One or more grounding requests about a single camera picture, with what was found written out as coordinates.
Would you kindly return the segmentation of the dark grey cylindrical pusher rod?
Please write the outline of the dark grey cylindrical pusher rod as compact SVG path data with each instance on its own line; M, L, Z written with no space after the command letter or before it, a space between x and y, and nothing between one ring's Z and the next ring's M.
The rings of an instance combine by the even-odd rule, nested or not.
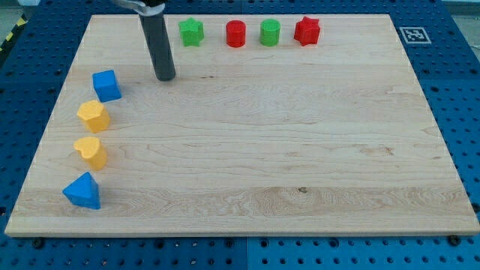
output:
M164 7L164 2L146 2L146 11L139 18L155 76L160 81L170 81L175 78L176 69L164 19Z

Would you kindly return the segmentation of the silver metal clamp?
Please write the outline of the silver metal clamp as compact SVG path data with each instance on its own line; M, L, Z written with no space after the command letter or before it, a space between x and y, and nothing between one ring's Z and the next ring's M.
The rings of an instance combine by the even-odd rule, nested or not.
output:
M165 1L140 1L140 0L112 0L112 3L132 11L143 17L152 17L164 12Z

